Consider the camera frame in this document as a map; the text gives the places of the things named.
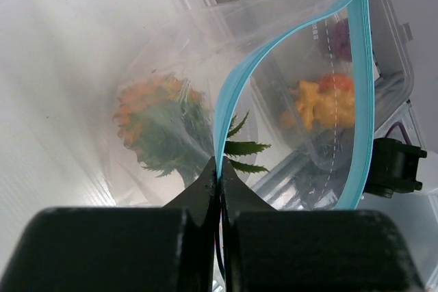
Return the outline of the toy pineapple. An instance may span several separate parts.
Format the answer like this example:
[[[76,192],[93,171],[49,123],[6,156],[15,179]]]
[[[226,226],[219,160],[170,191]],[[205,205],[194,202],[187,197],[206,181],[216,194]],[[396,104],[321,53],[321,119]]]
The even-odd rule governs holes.
[[[117,100],[118,136],[141,167],[193,182],[214,154],[202,93],[174,75],[153,75],[123,88]]]

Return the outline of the yellow toy squash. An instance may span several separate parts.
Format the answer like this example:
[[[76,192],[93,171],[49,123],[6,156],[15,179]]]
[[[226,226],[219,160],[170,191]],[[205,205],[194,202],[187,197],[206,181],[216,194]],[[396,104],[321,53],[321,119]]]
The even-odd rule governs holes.
[[[350,87],[334,85],[320,89],[320,84],[311,81],[299,81],[296,111],[306,128],[310,131],[316,120],[326,129],[353,128],[355,125],[355,93]]]

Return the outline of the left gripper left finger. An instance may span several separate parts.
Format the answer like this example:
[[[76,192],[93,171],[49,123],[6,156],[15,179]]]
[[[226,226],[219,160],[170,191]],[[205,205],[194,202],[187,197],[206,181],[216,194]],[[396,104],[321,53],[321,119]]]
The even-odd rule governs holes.
[[[216,164],[163,207],[52,207],[28,223],[2,291],[210,291]]]

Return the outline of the clear zip top bag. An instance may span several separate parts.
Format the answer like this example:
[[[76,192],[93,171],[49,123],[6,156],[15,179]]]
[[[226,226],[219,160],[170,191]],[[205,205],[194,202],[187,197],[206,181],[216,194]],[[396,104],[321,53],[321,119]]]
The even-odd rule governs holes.
[[[345,18],[351,62],[339,59],[331,42],[332,28]],[[308,131],[292,91],[299,81],[319,83],[331,73],[354,81],[355,125],[326,129],[315,120]],[[239,178],[276,209],[358,205],[374,139],[368,0],[238,0],[186,12],[130,65],[114,114],[118,93],[153,75],[174,75],[202,93],[214,142],[209,159],[220,178],[229,159]],[[178,172],[160,177],[143,169],[113,123],[108,173],[117,204],[162,206],[201,175],[187,184]]]

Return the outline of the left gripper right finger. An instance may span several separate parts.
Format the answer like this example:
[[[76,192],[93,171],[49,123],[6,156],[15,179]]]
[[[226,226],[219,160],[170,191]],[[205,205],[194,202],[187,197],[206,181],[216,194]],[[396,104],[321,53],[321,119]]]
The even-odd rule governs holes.
[[[228,291],[423,291],[408,247],[379,211],[278,211],[224,159]]]

